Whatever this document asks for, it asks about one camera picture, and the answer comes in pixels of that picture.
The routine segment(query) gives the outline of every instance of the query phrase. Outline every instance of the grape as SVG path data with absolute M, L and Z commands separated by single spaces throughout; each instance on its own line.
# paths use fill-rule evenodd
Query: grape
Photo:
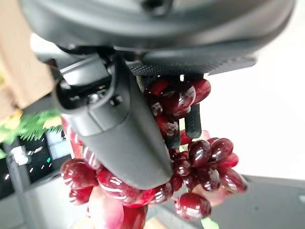
M 211 92 L 211 84 L 205 79 L 191 81 L 196 91 L 196 98 L 193 104 L 197 104 L 205 99 Z
M 189 160 L 193 167 L 202 167 L 211 157 L 211 146 L 207 141 L 199 140 L 192 144 Z
M 74 157 L 83 158 L 83 155 L 82 155 L 83 143 L 80 140 L 78 134 L 72 130 L 71 125 L 63 117 L 61 117 L 61 123 L 62 123 L 63 131 L 67 137 L 67 140 L 71 144 Z
M 156 96 L 160 96 L 161 93 L 171 84 L 171 82 L 167 79 L 158 79 L 148 86 L 145 90 L 145 93 L 154 94 Z
M 238 156 L 235 153 L 231 153 L 227 158 L 218 162 L 219 167 L 232 168 L 238 164 Z
M 172 185 L 172 189 L 174 192 L 178 191 L 182 186 L 182 179 L 180 176 L 174 174 L 170 180 L 170 183 Z
M 109 170 L 98 171 L 97 180 L 105 193 L 123 203 L 135 203 L 141 198 L 142 190 L 133 188 L 117 178 Z
M 179 174 L 181 176 L 187 176 L 192 171 L 190 163 L 182 159 L 177 159 L 173 162 L 173 170 L 176 174 Z
M 147 208 L 147 206 L 140 208 L 123 207 L 124 221 L 120 229 L 143 229 L 145 225 Z
M 182 177 L 183 183 L 190 190 L 192 190 L 196 185 L 199 184 L 197 171 L 194 169 L 189 175 Z
M 199 168 L 198 179 L 202 188 L 206 191 L 215 191 L 220 187 L 220 177 L 216 169 Z
M 220 186 L 216 191 L 205 191 L 201 185 L 197 185 L 193 188 L 192 192 L 206 198 L 211 206 L 222 204 L 226 198 L 226 190 L 223 186 Z
M 179 125 L 170 117 L 159 115 L 156 117 L 157 125 L 160 129 L 162 137 L 175 136 L 179 132 Z
M 144 190 L 141 198 L 139 200 L 137 200 L 136 202 L 132 203 L 132 204 L 124 204 L 124 206 L 127 206 L 129 208 L 139 208 L 139 207 L 143 207 L 147 204 L 149 204 L 153 199 L 154 196 L 156 194 L 156 190 L 154 188 L 149 189 L 149 190 Z
M 162 92 L 160 102 L 163 112 L 172 115 L 184 111 L 193 104 L 196 97 L 195 88 L 188 83 L 172 84 Z
M 189 157 L 189 152 L 188 151 L 183 151 L 183 152 L 177 154 L 177 159 L 186 160 L 188 157 Z
M 150 202 L 151 205 L 159 205 L 168 201 L 173 196 L 173 188 L 171 183 L 155 187 L 155 195 Z
M 118 229 L 123 225 L 124 210 L 121 202 L 107 197 L 99 186 L 93 188 L 88 207 L 96 229 Z
M 246 180 L 231 168 L 219 167 L 218 169 L 222 185 L 233 193 L 244 193 L 248 184 Z
M 189 144 L 192 142 L 192 139 L 186 135 L 185 130 L 180 131 L 181 145 Z
M 173 114 L 174 119 L 185 118 L 191 112 L 191 107 L 189 106 L 183 111 L 179 111 Z
M 89 150 L 88 146 L 84 147 L 83 156 L 84 156 L 84 161 L 87 162 L 92 169 L 94 170 L 103 169 L 103 165 L 96 158 L 95 154 L 91 150 Z
M 208 140 L 208 142 L 210 143 L 210 144 L 212 144 L 214 141 L 216 141 L 216 140 L 218 140 L 219 138 L 218 137 L 212 137 L 212 138 L 210 138 L 209 140 Z
M 211 144 L 212 155 L 209 162 L 219 162 L 233 151 L 233 143 L 227 138 L 220 138 Z
M 74 205 L 82 205 L 88 203 L 92 189 L 93 187 L 77 190 L 71 189 L 69 193 L 70 202 Z
M 145 95 L 145 99 L 152 111 L 152 114 L 154 116 L 158 116 L 160 114 L 162 114 L 162 107 L 161 104 L 159 103 L 159 98 L 154 95 L 154 94 L 144 94 Z
M 61 166 L 61 176 L 71 189 L 83 189 L 97 186 L 95 171 L 82 159 L 68 160 Z
M 170 154 L 171 160 L 175 160 L 176 157 L 180 154 L 179 149 L 169 149 L 168 153 Z
M 185 220 L 199 220 L 211 214 L 207 199 L 195 193 L 184 193 L 175 203 L 176 213 Z

